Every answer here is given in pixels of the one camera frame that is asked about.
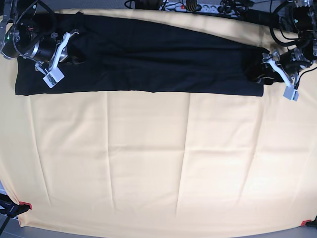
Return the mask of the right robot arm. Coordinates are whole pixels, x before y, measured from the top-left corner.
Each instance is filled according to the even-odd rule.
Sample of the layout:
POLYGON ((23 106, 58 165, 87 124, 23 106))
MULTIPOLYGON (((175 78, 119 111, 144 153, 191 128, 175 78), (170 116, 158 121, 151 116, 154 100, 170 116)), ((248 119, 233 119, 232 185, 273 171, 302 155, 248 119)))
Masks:
POLYGON ((0 2, 0 53, 8 59, 23 58, 35 64, 35 70, 52 74, 59 63, 81 64, 85 56, 70 46, 79 34, 63 32, 57 15, 41 0, 2 0, 0 2))

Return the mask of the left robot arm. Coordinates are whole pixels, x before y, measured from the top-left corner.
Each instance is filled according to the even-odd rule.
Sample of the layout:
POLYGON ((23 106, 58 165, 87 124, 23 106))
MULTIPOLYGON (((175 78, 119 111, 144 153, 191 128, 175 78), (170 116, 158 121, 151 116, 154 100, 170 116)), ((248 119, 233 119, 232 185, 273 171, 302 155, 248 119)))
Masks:
POLYGON ((262 59, 246 70, 249 81, 272 85, 285 83, 286 87, 297 90, 302 78, 301 71, 309 69, 317 62, 317 2, 315 0, 286 0, 272 13, 269 32, 281 47, 290 47, 285 53, 275 49, 271 53, 262 53, 262 59), (274 20, 283 8, 291 5, 291 26, 297 31, 297 38, 287 42, 279 40, 274 31, 274 20))

